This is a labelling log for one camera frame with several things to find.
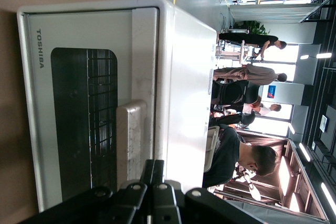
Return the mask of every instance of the black chair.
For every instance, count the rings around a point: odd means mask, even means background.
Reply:
[[[231,83],[213,81],[211,104],[243,105],[254,103],[258,99],[259,85],[247,80]]]
[[[219,118],[210,118],[209,127],[218,126],[220,124],[229,125],[229,124],[236,124],[236,123],[242,123],[243,125],[249,125],[253,123],[255,118],[256,118],[256,115],[254,111],[252,111],[251,114],[240,113],[240,114],[234,114],[234,115],[224,115]]]

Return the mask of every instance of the short black hair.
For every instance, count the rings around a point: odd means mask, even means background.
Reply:
[[[287,43],[284,41],[280,41],[280,49],[284,49],[287,46]]]
[[[285,73],[278,74],[278,81],[281,82],[287,81],[287,75]]]
[[[281,105],[280,104],[276,104],[276,103],[275,103],[275,105],[277,107],[274,109],[274,111],[276,111],[276,112],[280,111],[281,110]]]
[[[265,176],[274,172],[277,153],[269,146],[252,146],[252,156],[257,165],[257,175]]]

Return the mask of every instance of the toshiba logo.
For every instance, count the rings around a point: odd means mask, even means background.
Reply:
[[[37,33],[37,49],[38,49],[38,58],[40,63],[40,68],[44,67],[43,59],[43,47],[42,47],[42,34],[41,29],[36,31]]]

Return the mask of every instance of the beige wall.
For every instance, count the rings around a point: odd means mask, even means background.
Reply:
[[[0,223],[37,213],[15,12],[20,6],[101,0],[0,0]]]

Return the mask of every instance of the metal rack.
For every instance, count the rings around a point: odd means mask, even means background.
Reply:
[[[117,59],[109,50],[88,50],[91,187],[116,189]]]

